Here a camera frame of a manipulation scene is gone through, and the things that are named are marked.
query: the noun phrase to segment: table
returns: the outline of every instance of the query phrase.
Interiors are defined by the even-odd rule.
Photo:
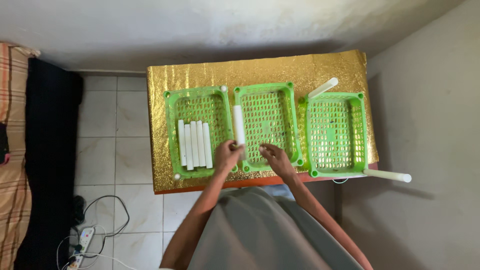
[[[295,103],[332,77],[339,84],[333,92],[362,92],[365,96],[367,118],[369,168],[376,169],[378,154],[373,136],[372,113],[366,79],[366,57],[358,50],[340,53],[310,54],[269,59],[241,60],[216,63],[151,66],[147,69],[148,110],[152,149],[152,170],[155,194],[202,190],[210,177],[174,180],[168,147],[165,103],[162,93],[200,86],[227,85],[229,102],[233,105],[233,88],[263,83],[292,81],[295,84]],[[304,115],[297,114],[299,131],[304,125]],[[311,178],[305,169],[296,168],[304,182],[331,180]],[[252,185],[280,184],[281,179],[272,171],[230,173],[224,188]]]

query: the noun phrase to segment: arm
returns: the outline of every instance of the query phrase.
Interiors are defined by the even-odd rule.
[[[228,140],[216,149],[215,172],[212,179],[173,235],[163,255],[161,268],[187,269],[208,218],[216,205],[223,182],[244,149],[244,146],[234,149],[232,146],[234,142]]]
[[[282,149],[269,144],[262,145],[260,147],[260,153],[268,160],[272,170],[288,185],[297,204],[315,218],[365,270],[373,270],[370,262],[362,251],[328,214],[325,208],[315,199],[310,193],[310,190],[308,190],[297,176],[286,153]]]

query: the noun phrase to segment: power strip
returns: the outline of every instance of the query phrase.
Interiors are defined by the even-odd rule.
[[[82,250],[80,251],[75,250],[73,255],[79,254],[79,253],[85,253],[87,251],[88,245],[90,244],[90,240],[92,240],[94,233],[95,233],[95,229],[93,227],[85,228],[82,231],[82,234],[80,235],[80,242],[79,242],[79,244],[82,245]],[[78,270],[83,259],[84,257],[81,255],[75,256],[75,261],[67,267],[67,270]]]

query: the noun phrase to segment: person's left hand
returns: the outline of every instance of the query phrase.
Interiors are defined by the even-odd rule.
[[[245,145],[236,148],[234,144],[236,144],[234,140],[226,140],[216,148],[215,173],[226,175],[237,164],[240,154],[245,150]]]

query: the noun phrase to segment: plastic basket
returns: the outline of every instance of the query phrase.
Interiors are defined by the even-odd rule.
[[[311,177],[361,175],[368,168],[367,128],[362,93],[322,93],[308,100],[305,136]]]
[[[192,121],[208,123],[212,157],[214,157],[215,149],[220,143],[227,139],[233,139],[227,91],[222,92],[220,86],[206,86],[166,91],[163,93],[163,97],[165,98],[168,145],[170,147],[173,175],[179,173],[181,179],[212,175],[213,168],[196,167],[188,171],[186,166],[181,166],[177,131],[178,120],[183,120],[185,124]]]
[[[258,150],[262,143],[284,149],[293,166],[302,165],[293,83],[237,86],[234,94],[245,124],[246,160],[242,161],[242,170],[271,170]]]

